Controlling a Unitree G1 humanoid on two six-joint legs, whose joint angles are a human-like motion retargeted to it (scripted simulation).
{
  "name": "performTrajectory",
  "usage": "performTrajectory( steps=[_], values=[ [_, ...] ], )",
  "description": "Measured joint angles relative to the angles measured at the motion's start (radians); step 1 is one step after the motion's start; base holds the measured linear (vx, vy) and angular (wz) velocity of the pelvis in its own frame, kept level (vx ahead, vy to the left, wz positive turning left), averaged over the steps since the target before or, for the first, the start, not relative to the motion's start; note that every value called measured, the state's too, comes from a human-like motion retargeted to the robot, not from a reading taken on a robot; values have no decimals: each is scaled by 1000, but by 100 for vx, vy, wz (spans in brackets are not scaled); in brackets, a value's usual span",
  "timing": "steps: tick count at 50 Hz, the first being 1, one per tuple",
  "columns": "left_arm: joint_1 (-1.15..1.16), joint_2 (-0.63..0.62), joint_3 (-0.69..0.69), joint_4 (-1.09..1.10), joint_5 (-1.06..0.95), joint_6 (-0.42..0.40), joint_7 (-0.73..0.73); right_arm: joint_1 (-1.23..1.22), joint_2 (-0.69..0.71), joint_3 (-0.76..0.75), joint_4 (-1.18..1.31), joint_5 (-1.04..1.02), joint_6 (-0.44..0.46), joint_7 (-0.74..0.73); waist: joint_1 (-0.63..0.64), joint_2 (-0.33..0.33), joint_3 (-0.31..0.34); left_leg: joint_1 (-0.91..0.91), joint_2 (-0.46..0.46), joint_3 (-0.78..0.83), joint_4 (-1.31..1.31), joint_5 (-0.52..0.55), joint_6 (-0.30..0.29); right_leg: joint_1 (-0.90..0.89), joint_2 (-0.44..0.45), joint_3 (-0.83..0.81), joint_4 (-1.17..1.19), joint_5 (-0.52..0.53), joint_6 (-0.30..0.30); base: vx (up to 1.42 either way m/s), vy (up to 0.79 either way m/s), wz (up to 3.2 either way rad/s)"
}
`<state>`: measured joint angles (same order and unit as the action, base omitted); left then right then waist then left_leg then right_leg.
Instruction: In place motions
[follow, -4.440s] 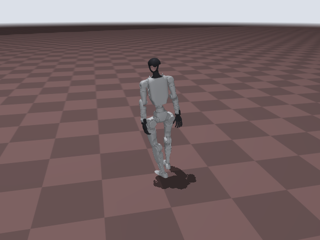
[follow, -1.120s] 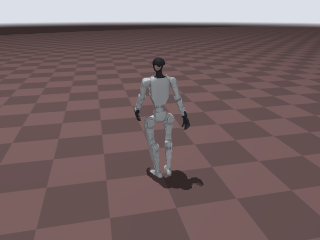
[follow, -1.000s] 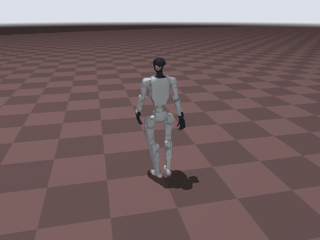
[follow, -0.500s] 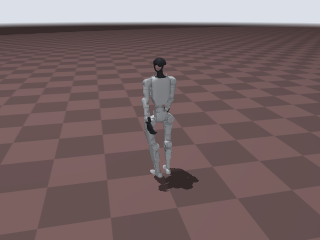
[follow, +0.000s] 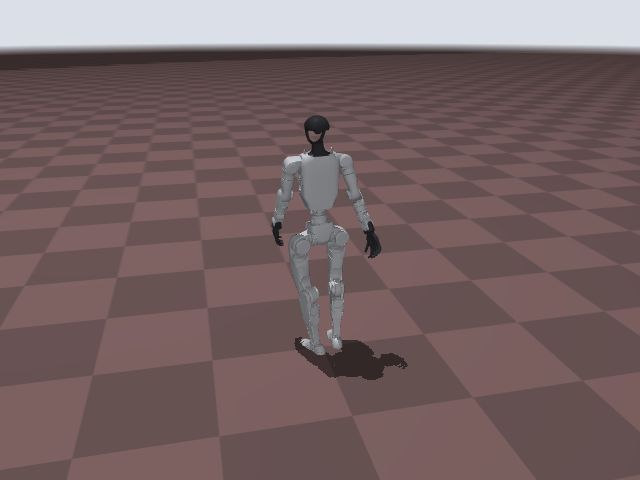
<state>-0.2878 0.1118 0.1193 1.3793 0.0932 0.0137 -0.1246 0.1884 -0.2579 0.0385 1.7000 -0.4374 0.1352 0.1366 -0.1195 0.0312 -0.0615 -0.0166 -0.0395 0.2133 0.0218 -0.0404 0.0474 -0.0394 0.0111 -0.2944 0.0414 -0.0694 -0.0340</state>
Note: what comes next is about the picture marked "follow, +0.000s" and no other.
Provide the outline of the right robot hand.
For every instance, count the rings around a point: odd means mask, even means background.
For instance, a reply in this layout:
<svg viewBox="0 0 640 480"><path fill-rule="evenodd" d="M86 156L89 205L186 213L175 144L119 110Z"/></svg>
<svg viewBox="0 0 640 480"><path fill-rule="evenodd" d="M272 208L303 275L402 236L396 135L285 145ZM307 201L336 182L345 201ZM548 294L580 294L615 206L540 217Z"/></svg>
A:
<svg viewBox="0 0 640 480"><path fill-rule="evenodd" d="M368 224L369 230L368 231L363 230L364 234L367 234L367 245L365 248L365 253L367 252L368 247L370 246L371 253L368 258L374 258L380 253L381 245L379 243L379 239L377 235L374 233L375 229L374 229L373 223L371 221L368 221L367 224Z"/></svg>

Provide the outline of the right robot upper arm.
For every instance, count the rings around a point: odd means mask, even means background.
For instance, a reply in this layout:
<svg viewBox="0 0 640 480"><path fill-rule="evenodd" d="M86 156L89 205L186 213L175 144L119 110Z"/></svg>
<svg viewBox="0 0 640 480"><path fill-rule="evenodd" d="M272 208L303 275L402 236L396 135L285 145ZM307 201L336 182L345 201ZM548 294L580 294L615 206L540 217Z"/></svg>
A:
<svg viewBox="0 0 640 480"><path fill-rule="evenodd" d="M357 185L357 177L353 167L353 160L347 154L337 153L337 155L340 160L343 178L348 187L345 191L346 197L349 201L356 200L361 197L361 194Z"/></svg>

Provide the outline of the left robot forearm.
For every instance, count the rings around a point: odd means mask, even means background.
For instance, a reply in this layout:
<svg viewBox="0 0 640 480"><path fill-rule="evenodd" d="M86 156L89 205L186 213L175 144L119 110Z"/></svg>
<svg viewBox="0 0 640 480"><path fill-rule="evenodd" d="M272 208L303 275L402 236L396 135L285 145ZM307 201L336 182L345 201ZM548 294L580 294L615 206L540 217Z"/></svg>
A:
<svg viewBox="0 0 640 480"><path fill-rule="evenodd" d="M279 189L277 192L274 216L272 218L272 223L274 227L276 222L281 222L283 225L283 219L285 217L286 209L288 208L288 202L281 202L281 200L282 200L282 192Z"/></svg>

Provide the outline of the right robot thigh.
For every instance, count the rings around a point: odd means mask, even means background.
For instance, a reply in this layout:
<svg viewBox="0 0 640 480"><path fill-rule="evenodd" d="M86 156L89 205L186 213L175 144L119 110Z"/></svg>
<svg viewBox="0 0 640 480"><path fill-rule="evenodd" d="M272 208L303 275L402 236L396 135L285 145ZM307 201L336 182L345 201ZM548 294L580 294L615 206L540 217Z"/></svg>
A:
<svg viewBox="0 0 640 480"><path fill-rule="evenodd" d="M342 267L345 257L345 244L349 234L341 227L334 225L334 240L326 243L329 265L328 294L338 297L341 295Z"/></svg>

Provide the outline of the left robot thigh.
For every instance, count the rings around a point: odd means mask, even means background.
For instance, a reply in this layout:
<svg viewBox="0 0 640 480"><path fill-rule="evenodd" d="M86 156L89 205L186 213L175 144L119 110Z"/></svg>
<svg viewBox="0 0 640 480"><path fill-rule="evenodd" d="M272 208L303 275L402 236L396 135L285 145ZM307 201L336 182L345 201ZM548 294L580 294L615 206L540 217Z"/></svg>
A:
<svg viewBox="0 0 640 480"><path fill-rule="evenodd" d="M300 292L305 290L310 295L311 304L319 299L317 288L311 286L309 277L308 252L312 242L311 234L306 230L292 235L289 239L289 258L293 278Z"/></svg>

